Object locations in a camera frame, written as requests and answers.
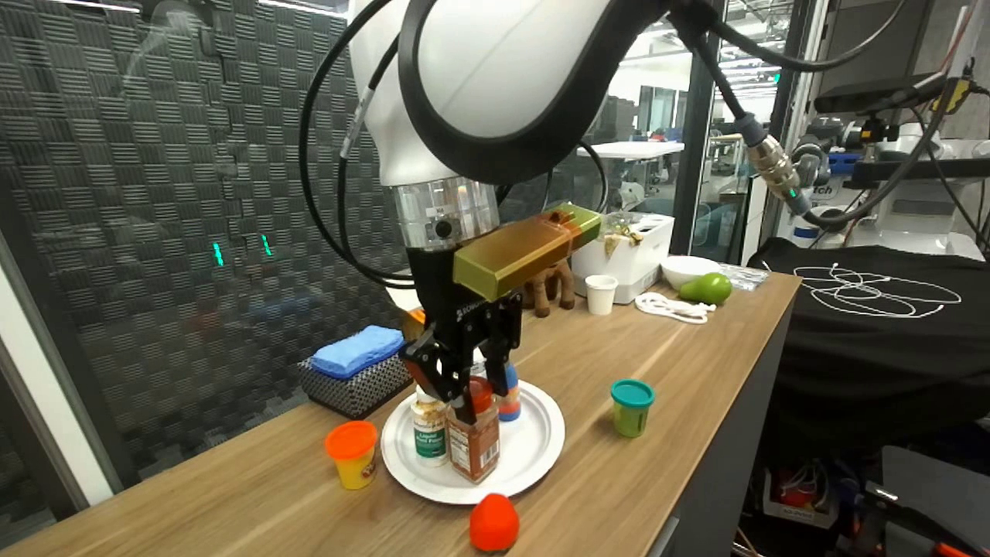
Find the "red ball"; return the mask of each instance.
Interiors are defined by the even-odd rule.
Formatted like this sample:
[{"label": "red ball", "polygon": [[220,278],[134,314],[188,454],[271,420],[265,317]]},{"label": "red ball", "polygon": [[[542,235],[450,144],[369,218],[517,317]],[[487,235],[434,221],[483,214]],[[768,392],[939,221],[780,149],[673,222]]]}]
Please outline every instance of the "red ball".
[{"label": "red ball", "polygon": [[472,544],[477,552],[510,552],[519,540],[519,514],[509,494],[487,494],[472,512]]}]

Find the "teal cup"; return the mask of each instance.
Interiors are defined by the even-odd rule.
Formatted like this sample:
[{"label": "teal cup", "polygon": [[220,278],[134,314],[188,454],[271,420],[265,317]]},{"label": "teal cup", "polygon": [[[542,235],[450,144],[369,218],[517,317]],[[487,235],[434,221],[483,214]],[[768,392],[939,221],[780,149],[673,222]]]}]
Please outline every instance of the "teal cup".
[{"label": "teal cup", "polygon": [[650,383],[643,381],[616,381],[614,383],[614,428],[620,438],[642,438],[643,428],[648,428],[648,414],[650,414],[650,405],[657,401],[657,392]]}]

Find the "white plate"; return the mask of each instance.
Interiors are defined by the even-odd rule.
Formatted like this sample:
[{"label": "white plate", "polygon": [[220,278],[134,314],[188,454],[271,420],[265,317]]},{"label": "white plate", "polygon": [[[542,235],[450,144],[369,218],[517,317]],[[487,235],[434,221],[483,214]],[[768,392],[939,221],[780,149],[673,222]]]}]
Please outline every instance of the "white plate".
[{"label": "white plate", "polygon": [[517,420],[497,424],[497,464],[483,484],[472,484],[454,464],[421,457],[413,438],[413,396],[388,419],[380,430],[380,460],[408,491],[439,505],[477,505],[488,491],[517,494],[539,484],[563,451],[563,414],[557,401],[519,381],[524,412]]}]

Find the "orange cup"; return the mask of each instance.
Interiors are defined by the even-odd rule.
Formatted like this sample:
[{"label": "orange cup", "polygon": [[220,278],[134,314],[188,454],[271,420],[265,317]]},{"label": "orange cup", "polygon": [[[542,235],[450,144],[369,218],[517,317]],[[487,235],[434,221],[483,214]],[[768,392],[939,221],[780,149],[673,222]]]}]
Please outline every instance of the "orange cup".
[{"label": "orange cup", "polygon": [[337,467],[345,488],[367,488],[375,470],[378,428],[373,420],[337,424],[321,449]]}]

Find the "blue sponge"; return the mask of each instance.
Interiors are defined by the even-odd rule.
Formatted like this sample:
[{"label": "blue sponge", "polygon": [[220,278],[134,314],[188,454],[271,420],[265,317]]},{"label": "blue sponge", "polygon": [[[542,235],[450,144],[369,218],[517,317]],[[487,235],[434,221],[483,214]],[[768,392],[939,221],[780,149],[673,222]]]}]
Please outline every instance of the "blue sponge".
[{"label": "blue sponge", "polygon": [[360,333],[350,333],[337,344],[327,344],[321,350],[317,350],[313,355],[313,368],[320,375],[327,375],[336,381],[350,381],[360,373],[396,355],[403,347],[403,330],[401,329],[380,329],[380,324],[369,324]]}]

